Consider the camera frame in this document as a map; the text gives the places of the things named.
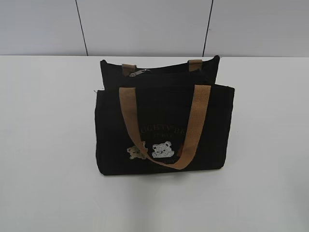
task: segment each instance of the metal zipper pull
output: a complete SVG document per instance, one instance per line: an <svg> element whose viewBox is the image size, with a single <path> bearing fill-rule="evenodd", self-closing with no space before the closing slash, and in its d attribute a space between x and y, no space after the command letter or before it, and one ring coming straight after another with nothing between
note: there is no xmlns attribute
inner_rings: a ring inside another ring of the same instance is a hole
<svg viewBox="0 0 309 232"><path fill-rule="evenodd" d="M131 73L129 75L129 77L137 76L137 75L140 75L140 74L142 74L144 72L148 72L148 71L151 72L151 70L149 70L149 69L141 69L141 70L138 70L137 72Z"/></svg>

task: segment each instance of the brown strap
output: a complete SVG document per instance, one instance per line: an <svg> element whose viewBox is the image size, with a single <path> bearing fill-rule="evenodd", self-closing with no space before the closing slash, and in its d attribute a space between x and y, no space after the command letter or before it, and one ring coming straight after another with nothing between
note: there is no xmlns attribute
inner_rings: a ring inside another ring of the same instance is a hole
<svg viewBox="0 0 309 232"><path fill-rule="evenodd" d="M134 73L136 70L136 65L123 64L122 73L124 76L129 76L131 73Z"/></svg>
<svg viewBox="0 0 309 232"><path fill-rule="evenodd" d="M193 160L197 150L197 145L205 122L210 91L211 86L195 86L182 155L177 162L165 164L152 159L141 141L137 118L135 88L119 88L122 115L127 132L134 145L147 159L154 163L178 170L185 168Z"/></svg>
<svg viewBox="0 0 309 232"><path fill-rule="evenodd" d="M202 69L203 61L201 59L190 59L188 60L188 63L189 63L189 72Z"/></svg>

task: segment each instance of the canvas bag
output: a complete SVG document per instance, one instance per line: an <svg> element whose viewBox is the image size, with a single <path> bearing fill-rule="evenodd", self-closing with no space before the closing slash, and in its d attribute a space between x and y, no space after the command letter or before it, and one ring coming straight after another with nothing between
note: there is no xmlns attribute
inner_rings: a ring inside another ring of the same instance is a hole
<svg viewBox="0 0 309 232"><path fill-rule="evenodd" d="M115 65L108 63L106 60L102 60L100 66L104 88L108 90L119 88L132 77L149 78L151 75L162 76L162 74L167 74L165 82L168 82L172 73L184 75L194 71L199 71L199 75L203 77L205 82L215 84L219 62L220 57L216 55L213 59L207 61L195 59L189 60L187 63L160 68L138 68L136 65L129 64Z"/></svg>
<svg viewBox="0 0 309 232"><path fill-rule="evenodd" d="M219 169L234 89L121 87L97 92L98 168L104 175Z"/></svg>

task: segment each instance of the gray wall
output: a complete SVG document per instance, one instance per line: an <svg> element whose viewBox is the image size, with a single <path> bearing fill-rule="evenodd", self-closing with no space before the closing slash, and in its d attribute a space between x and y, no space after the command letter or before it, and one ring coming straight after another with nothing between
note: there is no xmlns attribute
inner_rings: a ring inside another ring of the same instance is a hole
<svg viewBox="0 0 309 232"><path fill-rule="evenodd" d="M202 55L211 0L77 0L90 56ZM214 0L205 56L309 56L308 0ZM75 0L1 0L0 55L86 55Z"/></svg>

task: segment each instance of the white bear patch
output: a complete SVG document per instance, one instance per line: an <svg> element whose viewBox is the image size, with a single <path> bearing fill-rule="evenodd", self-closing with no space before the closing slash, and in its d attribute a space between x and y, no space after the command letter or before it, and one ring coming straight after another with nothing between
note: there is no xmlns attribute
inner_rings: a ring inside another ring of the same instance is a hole
<svg viewBox="0 0 309 232"><path fill-rule="evenodd" d="M165 157L172 157L174 155L174 151L172 151L172 143L166 141L163 144L154 144L152 153L153 158L165 158Z"/></svg>
<svg viewBox="0 0 309 232"><path fill-rule="evenodd" d="M140 150L136 147L130 147L126 150L128 153L130 153L130 160L134 159L134 158L140 158L140 159L146 159L146 157L140 152Z"/></svg>

